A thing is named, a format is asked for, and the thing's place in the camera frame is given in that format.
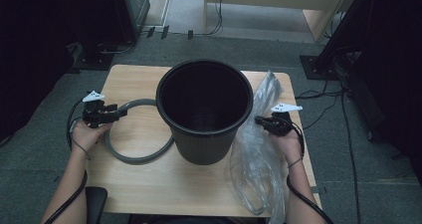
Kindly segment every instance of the gray carpet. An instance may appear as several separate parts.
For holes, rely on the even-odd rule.
[[[322,81],[308,81],[299,55],[318,55],[323,45],[194,37],[143,35],[113,64],[174,66],[191,59],[220,60],[240,70],[284,72],[296,95],[320,91]],[[0,149],[0,223],[37,223],[46,208],[69,157],[65,122],[76,100],[86,91],[100,91],[107,72],[82,71],[64,75],[40,104],[29,123]],[[328,82],[329,92],[339,82]],[[303,126],[311,124],[333,97],[298,100]],[[406,157],[388,143],[366,139],[365,123],[353,100],[344,97],[358,180],[361,223],[421,223],[422,188]],[[338,97],[335,106],[305,130],[323,209],[334,223],[357,223],[353,174],[347,129]],[[102,223],[126,223],[127,214],[105,213]]]

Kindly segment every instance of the person's right arm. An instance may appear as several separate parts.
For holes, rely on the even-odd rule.
[[[275,136],[270,134],[270,139],[285,155],[286,162],[289,166],[289,177],[292,186],[307,199],[316,203],[308,181],[304,163],[301,160],[301,145],[299,143],[298,135],[292,130],[286,136]],[[297,197],[292,191],[289,191],[287,223],[324,223],[324,220],[302,199]]]

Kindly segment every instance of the crumpled plastic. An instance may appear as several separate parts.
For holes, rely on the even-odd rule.
[[[255,116],[269,113],[284,91],[276,76],[268,71],[254,95],[251,114],[239,127],[233,141],[230,174],[234,188],[253,214],[271,214],[270,224],[285,219],[285,200],[279,152],[268,133],[255,124]]]

